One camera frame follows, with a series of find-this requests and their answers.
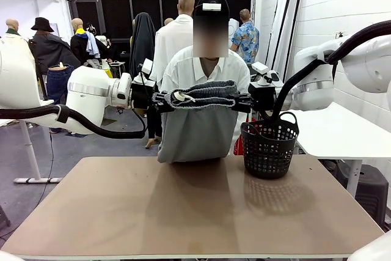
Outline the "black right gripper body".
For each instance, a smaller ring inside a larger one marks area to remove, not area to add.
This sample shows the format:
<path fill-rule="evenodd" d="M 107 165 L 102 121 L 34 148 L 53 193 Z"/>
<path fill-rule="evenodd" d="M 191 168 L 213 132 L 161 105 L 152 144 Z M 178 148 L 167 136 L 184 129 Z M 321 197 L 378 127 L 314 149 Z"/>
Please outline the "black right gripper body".
<path fill-rule="evenodd" d="M 252 109 L 254 111 L 271 111 L 275 100 L 274 86 L 260 86 L 257 83 L 250 83 L 249 94 L 252 97 Z"/>

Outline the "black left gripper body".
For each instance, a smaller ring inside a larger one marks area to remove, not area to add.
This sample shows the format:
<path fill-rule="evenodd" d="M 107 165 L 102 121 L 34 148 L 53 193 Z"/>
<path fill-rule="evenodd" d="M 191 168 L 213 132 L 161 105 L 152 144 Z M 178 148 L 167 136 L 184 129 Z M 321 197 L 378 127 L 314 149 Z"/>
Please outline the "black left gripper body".
<path fill-rule="evenodd" d="M 155 91 L 155 82 L 145 80 L 144 82 L 131 83 L 131 106 L 134 109 L 148 109 Z"/>

